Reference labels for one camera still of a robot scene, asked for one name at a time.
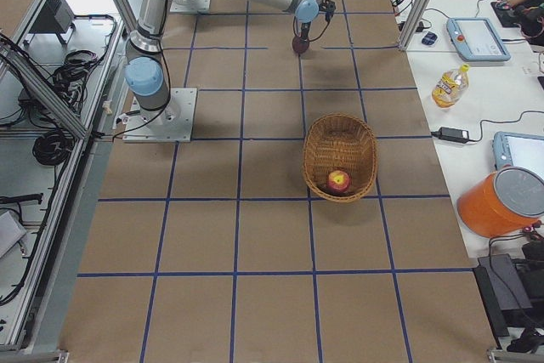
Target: screen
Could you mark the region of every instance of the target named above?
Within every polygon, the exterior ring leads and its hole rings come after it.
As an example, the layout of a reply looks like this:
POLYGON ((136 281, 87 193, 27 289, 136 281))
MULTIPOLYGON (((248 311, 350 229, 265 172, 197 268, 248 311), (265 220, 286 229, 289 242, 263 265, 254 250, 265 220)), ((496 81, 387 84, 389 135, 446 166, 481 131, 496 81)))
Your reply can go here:
POLYGON ((457 24, 473 55, 502 55, 501 47, 484 20, 458 20, 457 24))
POLYGON ((544 140, 507 136, 512 164, 524 167, 544 179, 544 140))

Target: white desk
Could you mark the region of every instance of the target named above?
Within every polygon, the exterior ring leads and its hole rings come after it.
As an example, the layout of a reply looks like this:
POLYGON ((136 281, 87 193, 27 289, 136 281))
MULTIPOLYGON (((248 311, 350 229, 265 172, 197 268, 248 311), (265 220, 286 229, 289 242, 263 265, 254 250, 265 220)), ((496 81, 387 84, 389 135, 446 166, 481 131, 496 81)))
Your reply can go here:
MULTIPOLYGON (((450 17, 474 17, 478 0, 430 0, 428 8, 443 11, 450 17)), ((488 17, 502 38, 520 38, 520 30, 501 27, 489 3, 479 3, 479 17, 488 17)), ((406 19, 409 9, 398 17, 406 19)), ((432 101, 431 91, 444 71, 459 66, 461 58, 456 53, 445 29, 446 18, 435 11, 424 14, 433 24, 432 32, 438 35, 434 46, 421 43, 426 34, 416 33, 408 47, 407 56, 422 100, 423 109, 430 130, 450 127, 467 129, 472 139, 480 136, 481 119, 496 121, 515 120, 527 110, 544 111, 544 90, 537 77, 539 72, 538 54, 533 53, 529 44, 509 44, 507 48, 512 58, 504 63, 478 63, 468 72, 469 88, 462 99, 448 110, 442 110, 432 101)), ((521 122, 515 124, 484 124, 484 138, 475 145, 459 145, 434 139, 451 200, 456 205, 460 195, 484 179, 495 170, 495 160, 491 141, 497 131, 542 134, 544 115, 526 114, 521 122)), ((467 254, 471 258, 487 254, 488 239, 473 233, 459 219, 467 254)), ((521 256, 520 247, 524 242, 504 241, 495 249, 509 252, 514 257, 521 256)))

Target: orange cylinder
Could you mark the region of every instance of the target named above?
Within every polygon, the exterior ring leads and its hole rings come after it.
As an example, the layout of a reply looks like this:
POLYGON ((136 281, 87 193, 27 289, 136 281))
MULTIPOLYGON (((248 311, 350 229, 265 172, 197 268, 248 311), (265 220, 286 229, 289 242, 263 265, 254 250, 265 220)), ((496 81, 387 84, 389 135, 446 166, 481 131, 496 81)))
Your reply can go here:
POLYGON ((533 224, 544 213, 544 181, 521 167, 504 167, 457 200, 463 223, 484 237, 533 224))

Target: blue joint cap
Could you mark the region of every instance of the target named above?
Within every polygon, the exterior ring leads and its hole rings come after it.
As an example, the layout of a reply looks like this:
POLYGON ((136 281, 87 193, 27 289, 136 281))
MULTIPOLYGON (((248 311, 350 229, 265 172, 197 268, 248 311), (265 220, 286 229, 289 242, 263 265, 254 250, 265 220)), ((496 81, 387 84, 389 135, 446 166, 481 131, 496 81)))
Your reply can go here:
POLYGON ((125 80, 136 95, 149 97, 161 89, 162 68, 149 57, 138 57, 125 68, 125 80))
POLYGON ((309 23, 317 17, 320 6, 317 0, 303 0, 295 10, 295 17, 301 23, 309 23))

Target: gray lid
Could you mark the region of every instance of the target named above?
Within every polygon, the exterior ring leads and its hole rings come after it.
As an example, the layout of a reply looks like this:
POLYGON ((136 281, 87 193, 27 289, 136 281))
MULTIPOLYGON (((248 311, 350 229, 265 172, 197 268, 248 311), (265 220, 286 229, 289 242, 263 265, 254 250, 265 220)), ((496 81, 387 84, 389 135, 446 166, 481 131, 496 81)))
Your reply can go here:
POLYGON ((544 180, 522 167, 504 167, 495 175, 495 193, 514 213, 525 217, 544 214, 544 180))

